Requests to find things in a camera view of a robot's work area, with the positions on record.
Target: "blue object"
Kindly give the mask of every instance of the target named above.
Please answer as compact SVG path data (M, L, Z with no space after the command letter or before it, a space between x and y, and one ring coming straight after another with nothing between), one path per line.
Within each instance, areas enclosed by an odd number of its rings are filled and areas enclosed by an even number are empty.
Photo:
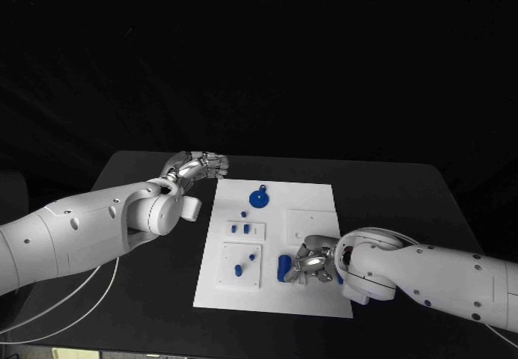
M291 269L291 257L286 255L278 256L277 280L280 282L284 282L284 276L290 269Z
M343 278L341 277L341 274L336 271L336 278L338 278L338 283L343 284Z
M261 185L258 189L258 191L251 192L251 205L255 208L263 208L270 201L270 198L267 197L267 186Z

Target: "black table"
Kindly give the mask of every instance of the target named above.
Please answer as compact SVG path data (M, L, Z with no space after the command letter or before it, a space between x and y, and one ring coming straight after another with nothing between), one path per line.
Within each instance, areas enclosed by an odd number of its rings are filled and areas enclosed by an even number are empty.
M172 155L115 153L92 190L157 177ZM244 156L229 159L229 179L332 184L342 233L359 227L385 227L426 244L482 252L431 166ZM482 324L423 307L401 291L394 301L371 300L367 306L354 303L354 319L192 307L215 190L215 180L196 183L189 195L203 202L198 222L179 221L166 237L121 258L114 287L97 310L75 327L38 344L215 358L517 355ZM33 325L14 331L12 340L39 337L79 318L105 290L113 268L113 263L102 267L81 293ZM53 304L87 275L40 282L19 320Z

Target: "black backdrop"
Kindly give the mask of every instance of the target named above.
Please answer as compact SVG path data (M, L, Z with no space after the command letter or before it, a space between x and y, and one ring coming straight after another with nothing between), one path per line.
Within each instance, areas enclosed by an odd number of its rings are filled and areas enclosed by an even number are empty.
M427 163L518 261L514 4L0 6L0 168L32 209L118 150Z

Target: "white paper sheet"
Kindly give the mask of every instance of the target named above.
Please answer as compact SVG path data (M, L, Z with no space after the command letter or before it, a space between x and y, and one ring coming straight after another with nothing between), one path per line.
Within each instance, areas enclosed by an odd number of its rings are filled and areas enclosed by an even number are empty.
M257 209L251 206L248 198L251 192L257 191L261 185L267 186L270 202L264 208ZM287 243L286 211L289 209L335 212L330 185L237 179L218 181L195 307L341 318L354 317L351 301L341 294L338 280L320 283L315 277L309 277L306 285L277 281L277 258L281 254L294 258L299 249L297 246ZM241 217L242 211L247 212L247 218ZM257 242L263 248L263 262L260 288L254 291L216 285L216 272L221 260L225 260L221 245L224 242L244 243L238 240L229 241L228 236L224 235L228 221L265 223L265 240ZM339 233L338 220L333 225L336 226L335 231Z

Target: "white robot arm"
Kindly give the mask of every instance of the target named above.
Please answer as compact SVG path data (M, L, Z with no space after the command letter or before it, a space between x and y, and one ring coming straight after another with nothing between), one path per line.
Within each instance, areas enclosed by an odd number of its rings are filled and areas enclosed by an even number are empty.
M413 241L379 228L307 236L284 281L306 273L328 282L336 267L342 295L359 304L394 299L398 286L418 304L518 332L518 264L400 239Z
M195 221L201 202L185 193L202 178L222 178L228 159L180 152L160 177L52 202L0 226L0 295L51 278L94 269Z

